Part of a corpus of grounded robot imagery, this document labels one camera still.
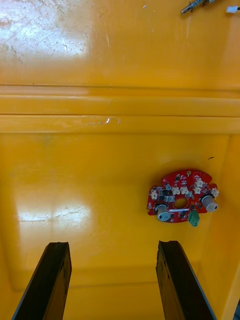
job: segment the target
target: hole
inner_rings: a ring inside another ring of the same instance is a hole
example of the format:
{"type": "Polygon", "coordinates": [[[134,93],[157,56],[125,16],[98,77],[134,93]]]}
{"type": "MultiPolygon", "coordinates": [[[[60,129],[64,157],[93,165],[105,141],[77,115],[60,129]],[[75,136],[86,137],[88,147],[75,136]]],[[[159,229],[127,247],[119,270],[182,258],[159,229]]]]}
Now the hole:
{"type": "Polygon", "coordinates": [[[174,202],[174,208],[176,209],[183,209],[185,208],[187,205],[188,205],[188,200],[186,198],[180,198],[180,199],[177,199],[175,202],[174,202]]]}

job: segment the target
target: metal screw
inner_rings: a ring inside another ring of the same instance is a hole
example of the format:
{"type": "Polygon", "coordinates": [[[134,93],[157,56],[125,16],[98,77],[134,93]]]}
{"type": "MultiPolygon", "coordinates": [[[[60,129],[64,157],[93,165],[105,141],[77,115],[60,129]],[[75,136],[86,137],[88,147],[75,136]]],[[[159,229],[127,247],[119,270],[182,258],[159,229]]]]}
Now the metal screw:
{"type": "Polygon", "coordinates": [[[181,14],[184,15],[188,11],[193,12],[196,7],[198,7],[200,5],[205,6],[208,3],[211,4],[214,1],[215,0],[195,0],[195,1],[192,1],[184,9],[182,9],[181,14]]]}

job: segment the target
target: yellow plastic tray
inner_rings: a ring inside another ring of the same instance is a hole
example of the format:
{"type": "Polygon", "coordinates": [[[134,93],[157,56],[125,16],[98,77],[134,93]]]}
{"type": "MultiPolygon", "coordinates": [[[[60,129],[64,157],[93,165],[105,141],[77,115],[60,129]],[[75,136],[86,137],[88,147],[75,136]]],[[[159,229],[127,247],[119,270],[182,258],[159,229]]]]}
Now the yellow plastic tray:
{"type": "Polygon", "coordinates": [[[216,0],[0,3],[0,318],[49,242],[69,242],[65,319],[163,319],[158,241],[183,246],[217,319],[240,298],[240,18],[216,0]],[[197,168],[220,190],[199,226],[147,214],[197,168]]]}

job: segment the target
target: glossy yellow surface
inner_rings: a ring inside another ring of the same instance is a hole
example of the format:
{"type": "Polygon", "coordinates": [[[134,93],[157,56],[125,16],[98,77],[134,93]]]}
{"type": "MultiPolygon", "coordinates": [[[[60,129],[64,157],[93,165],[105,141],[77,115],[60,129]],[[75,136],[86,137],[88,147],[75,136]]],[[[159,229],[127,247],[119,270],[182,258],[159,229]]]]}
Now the glossy yellow surface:
{"type": "Polygon", "coordinates": [[[66,320],[163,319],[159,240],[182,244],[217,319],[233,318],[240,19],[229,1],[181,17],[186,4],[0,3],[1,319],[53,241],[70,244],[66,320]],[[187,167],[212,175],[219,210],[197,228],[148,216],[150,187],[187,167]]]}

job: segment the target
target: green terminal block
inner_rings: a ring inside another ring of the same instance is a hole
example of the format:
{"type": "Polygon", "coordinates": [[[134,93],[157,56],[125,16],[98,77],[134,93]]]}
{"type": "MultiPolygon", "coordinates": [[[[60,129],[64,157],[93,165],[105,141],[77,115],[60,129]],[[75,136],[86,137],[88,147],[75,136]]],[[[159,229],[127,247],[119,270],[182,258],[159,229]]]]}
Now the green terminal block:
{"type": "Polygon", "coordinates": [[[200,218],[198,212],[196,210],[190,211],[188,221],[193,227],[197,227],[199,225],[199,220],[200,218]]]}

